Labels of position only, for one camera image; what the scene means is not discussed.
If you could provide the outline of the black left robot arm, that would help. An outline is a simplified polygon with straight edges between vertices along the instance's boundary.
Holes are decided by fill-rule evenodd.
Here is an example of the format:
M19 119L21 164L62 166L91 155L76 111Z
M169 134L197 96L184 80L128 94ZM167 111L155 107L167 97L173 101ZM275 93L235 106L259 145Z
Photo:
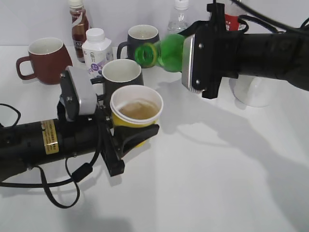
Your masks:
M97 108L93 115L67 121L64 106L59 103L57 114L55 119L1 127L1 181L29 168L94 152L97 148L109 175L121 175L125 170L122 158L159 131L156 123L142 128L113 128L102 108Z

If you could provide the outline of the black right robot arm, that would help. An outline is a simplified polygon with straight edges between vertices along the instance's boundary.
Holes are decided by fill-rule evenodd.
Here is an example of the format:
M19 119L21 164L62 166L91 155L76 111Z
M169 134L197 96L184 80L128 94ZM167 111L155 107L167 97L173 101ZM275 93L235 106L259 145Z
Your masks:
M225 7L208 4L208 21L196 21L181 32L183 44L182 84L203 98L218 96L223 77L240 75L284 80L309 88L309 26L293 28L274 21L243 3L247 15L238 17L246 24L253 21L269 30L268 34L249 34L247 29L228 31Z

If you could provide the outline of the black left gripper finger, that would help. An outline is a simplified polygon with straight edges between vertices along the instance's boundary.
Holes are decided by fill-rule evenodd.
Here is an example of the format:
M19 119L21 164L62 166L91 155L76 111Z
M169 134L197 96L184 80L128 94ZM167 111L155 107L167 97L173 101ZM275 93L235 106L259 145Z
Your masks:
M104 104L103 101L100 102L100 109L103 112L103 119L107 123L108 127L113 128L111 110Z
M142 128L117 126L114 128L114 142L119 159L122 159L137 145L158 134L160 126L152 124Z

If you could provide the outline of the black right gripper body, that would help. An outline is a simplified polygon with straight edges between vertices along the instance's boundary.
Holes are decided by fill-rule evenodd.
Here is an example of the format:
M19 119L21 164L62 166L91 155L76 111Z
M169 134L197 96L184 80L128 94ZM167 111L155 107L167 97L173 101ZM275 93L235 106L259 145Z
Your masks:
M221 80L223 77L237 78L234 58L241 36L248 31L246 22L242 30L227 31L225 24L225 5L213 2L207 4L207 11L211 14L208 21L196 21L179 34L185 36L197 34L205 45L206 59L204 61L207 90L201 92L205 99L218 97Z

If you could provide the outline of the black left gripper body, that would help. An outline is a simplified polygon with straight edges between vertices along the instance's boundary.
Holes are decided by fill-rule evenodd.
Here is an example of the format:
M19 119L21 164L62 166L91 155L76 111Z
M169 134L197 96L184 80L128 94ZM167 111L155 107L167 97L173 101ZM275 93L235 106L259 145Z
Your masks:
M112 118L104 105L97 103L96 116L100 126L102 139L101 155L106 164L110 176L121 175L124 172L124 161L118 158L118 153L113 143Z

